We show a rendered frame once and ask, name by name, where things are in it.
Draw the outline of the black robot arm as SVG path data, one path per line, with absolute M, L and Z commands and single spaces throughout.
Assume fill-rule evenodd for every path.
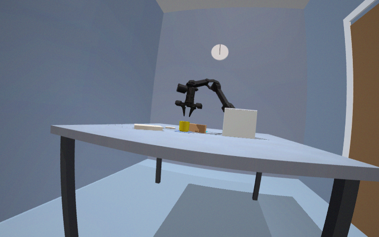
M 213 82 L 211 86 L 208 85 L 209 82 Z M 235 108 L 231 103 L 227 101 L 224 93 L 221 90 L 221 84 L 214 79 L 202 79 L 202 80 L 189 80 L 186 85 L 178 84 L 177 92 L 195 95 L 195 91 L 198 91 L 197 87 L 207 86 L 213 92 L 216 92 L 219 100 L 222 103 L 222 110 L 225 112 L 225 108 Z

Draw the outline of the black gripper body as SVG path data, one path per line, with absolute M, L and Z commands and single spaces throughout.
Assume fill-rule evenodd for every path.
M 193 107 L 197 107 L 198 109 L 202 109 L 202 104 L 201 103 L 193 104 L 193 101 L 194 101 L 194 95 L 193 94 L 186 94 L 185 103 L 182 102 L 182 101 L 176 100 L 175 104 L 177 106 L 180 106 L 180 105 L 193 106 Z

